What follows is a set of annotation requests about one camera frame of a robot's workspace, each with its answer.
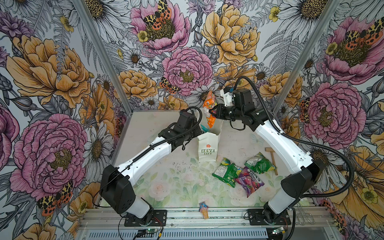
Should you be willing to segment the fruit oval candy packet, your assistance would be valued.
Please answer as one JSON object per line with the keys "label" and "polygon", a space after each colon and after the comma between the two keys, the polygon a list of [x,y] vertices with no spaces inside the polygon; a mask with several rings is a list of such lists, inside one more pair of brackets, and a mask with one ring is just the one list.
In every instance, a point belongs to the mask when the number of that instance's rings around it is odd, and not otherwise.
{"label": "fruit oval candy packet", "polygon": [[207,123],[210,128],[215,124],[216,118],[210,113],[210,110],[217,105],[216,96],[212,91],[209,91],[203,103],[203,110],[207,118]]}

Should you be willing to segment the white paper bag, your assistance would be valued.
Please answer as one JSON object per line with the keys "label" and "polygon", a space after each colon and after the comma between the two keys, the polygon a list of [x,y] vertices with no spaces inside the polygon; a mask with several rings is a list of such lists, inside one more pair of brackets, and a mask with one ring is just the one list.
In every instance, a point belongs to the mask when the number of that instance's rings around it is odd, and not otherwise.
{"label": "white paper bag", "polygon": [[199,162],[215,162],[219,151],[219,141],[223,126],[223,120],[216,120],[212,128],[208,126],[204,118],[201,125],[207,127],[211,132],[202,133],[198,136],[198,158]]}

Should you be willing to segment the teal snack packet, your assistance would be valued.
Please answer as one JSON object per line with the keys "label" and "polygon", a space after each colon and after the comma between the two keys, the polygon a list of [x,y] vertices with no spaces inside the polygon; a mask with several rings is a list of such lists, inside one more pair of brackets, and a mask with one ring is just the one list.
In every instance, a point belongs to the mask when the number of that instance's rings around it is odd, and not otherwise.
{"label": "teal snack packet", "polygon": [[210,132],[211,132],[207,127],[205,127],[205,126],[203,126],[203,125],[200,125],[200,127],[201,127],[201,130],[202,130],[204,133],[210,133]]}

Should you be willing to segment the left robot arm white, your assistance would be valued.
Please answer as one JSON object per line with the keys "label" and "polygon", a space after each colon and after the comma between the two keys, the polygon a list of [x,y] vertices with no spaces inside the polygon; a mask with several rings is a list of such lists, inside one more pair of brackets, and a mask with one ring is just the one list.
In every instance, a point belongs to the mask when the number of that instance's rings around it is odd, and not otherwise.
{"label": "left robot arm white", "polygon": [[100,195],[117,214],[135,216],[142,225],[154,219],[154,208],[143,198],[136,196],[133,186],[156,162],[178,147],[184,150],[194,138],[203,134],[200,123],[203,113],[198,107],[179,112],[177,122],[163,129],[155,140],[132,159],[103,171]]}

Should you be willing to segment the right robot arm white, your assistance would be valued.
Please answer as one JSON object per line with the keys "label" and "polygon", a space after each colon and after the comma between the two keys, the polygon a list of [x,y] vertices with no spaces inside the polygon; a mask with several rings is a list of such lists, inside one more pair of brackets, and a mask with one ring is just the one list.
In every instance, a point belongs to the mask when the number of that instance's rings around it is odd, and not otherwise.
{"label": "right robot arm white", "polygon": [[215,106],[210,113],[217,119],[241,121],[270,145],[290,173],[281,181],[281,189],[264,206],[264,221],[274,224],[318,181],[324,164],[314,161],[309,152],[304,152],[286,137],[264,106],[256,108],[250,90],[226,87],[220,94],[224,103]]}

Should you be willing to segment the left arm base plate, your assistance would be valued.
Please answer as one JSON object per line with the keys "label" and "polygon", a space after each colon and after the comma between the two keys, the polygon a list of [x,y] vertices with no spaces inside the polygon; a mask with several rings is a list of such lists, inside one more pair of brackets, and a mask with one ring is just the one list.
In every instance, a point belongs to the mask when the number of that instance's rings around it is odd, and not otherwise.
{"label": "left arm base plate", "polygon": [[150,210],[142,219],[127,213],[125,227],[164,227],[167,222],[167,210]]}

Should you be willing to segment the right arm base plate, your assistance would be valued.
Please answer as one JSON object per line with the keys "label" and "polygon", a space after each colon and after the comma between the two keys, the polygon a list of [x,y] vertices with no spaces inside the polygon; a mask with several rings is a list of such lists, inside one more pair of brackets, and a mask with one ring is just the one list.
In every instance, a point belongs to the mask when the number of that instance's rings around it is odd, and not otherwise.
{"label": "right arm base plate", "polygon": [[248,220],[251,226],[288,226],[292,224],[287,210],[275,214],[267,209],[248,209],[243,218]]}

